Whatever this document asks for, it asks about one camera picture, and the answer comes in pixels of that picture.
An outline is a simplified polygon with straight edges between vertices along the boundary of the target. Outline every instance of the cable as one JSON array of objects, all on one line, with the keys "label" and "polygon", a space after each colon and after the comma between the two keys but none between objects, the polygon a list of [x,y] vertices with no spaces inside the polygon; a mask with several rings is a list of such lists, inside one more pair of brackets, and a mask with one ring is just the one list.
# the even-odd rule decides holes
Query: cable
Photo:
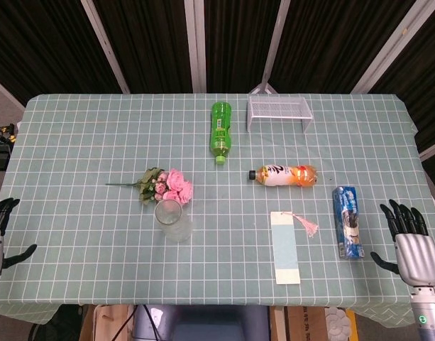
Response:
[{"label": "cable", "polygon": [[118,332],[116,332],[116,335],[113,336],[113,339],[111,339],[111,341],[115,341],[116,338],[119,336],[119,334],[121,334],[121,331],[124,329],[124,327],[127,325],[127,323],[131,320],[131,318],[133,317],[133,314],[135,314],[135,312],[137,311],[138,305],[136,305],[133,308],[133,311],[131,313],[131,315],[127,318],[127,320],[125,321],[125,323],[121,326],[121,328],[119,328]]},{"label": "cable", "polygon": [[13,124],[10,126],[0,126],[0,146],[8,146],[9,157],[11,157],[11,147],[16,141],[14,128]]},{"label": "cable", "polygon": [[146,304],[143,304],[143,307],[145,308],[145,312],[148,314],[149,321],[151,322],[151,327],[153,328],[153,331],[154,331],[155,341],[159,341],[159,338],[160,338],[160,341],[162,341],[162,338],[160,337],[160,333],[154,324],[153,317],[151,316],[151,313],[149,312],[148,307],[146,306]]}]

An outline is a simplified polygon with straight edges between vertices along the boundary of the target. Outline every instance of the flower bouquet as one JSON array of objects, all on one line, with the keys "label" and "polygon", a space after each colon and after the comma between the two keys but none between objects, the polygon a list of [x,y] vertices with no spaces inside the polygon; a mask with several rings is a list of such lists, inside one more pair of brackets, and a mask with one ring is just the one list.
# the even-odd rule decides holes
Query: flower bouquet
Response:
[{"label": "flower bouquet", "polygon": [[171,199],[179,204],[187,204],[193,196],[192,183],[184,179],[183,174],[172,168],[165,172],[162,168],[150,168],[136,183],[106,183],[108,186],[131,186],[138,188],[140,201]]}]

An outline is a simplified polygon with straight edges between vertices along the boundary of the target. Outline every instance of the green plastic bottle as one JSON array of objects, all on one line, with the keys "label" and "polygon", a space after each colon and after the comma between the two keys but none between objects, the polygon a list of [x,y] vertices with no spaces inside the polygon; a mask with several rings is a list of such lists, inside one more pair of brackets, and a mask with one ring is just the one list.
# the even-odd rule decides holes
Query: green plastic bottle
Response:
[{"label": "green plastic bottle", "polygon": [[216,164],[223,165],[231,148],[231,106],[226,102],[214,103],[211,110],[211,151]]}]

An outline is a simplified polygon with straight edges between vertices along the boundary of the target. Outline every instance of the curtain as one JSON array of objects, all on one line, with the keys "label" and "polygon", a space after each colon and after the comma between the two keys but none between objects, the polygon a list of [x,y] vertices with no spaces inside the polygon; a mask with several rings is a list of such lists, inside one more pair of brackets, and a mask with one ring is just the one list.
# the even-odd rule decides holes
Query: curtain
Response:
[{"label": "curtain", "polygon": [[349,93],[414,0],[292,0],[269,83]]},{"label": "curtain", "polygon": [[263,76],[280,0],[205,0],[207,92],[248,93]]},{"label": "curtain", "polygon": [[132,93],[192,92],[183,1],[94,3]]},{"label": "curtain", "polygon": [[419,151],[435,144],[435,11],[372,89],[404,101]]},{"label": "curtain", "polygon": [[0,83],[45,93],[121,93],[79,0],[0,1]]}]

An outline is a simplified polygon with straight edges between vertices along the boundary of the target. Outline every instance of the light blue bookmark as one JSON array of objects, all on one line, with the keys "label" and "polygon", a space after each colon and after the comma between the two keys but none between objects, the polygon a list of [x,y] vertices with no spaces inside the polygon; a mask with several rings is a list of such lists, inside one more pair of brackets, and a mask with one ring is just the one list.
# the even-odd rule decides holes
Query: light blue bookmark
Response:
[{"label": "light blue bookmark", "polygon": [[275,282],[277,284],[301,283],[292,213],[271,212],[271,233]]}]

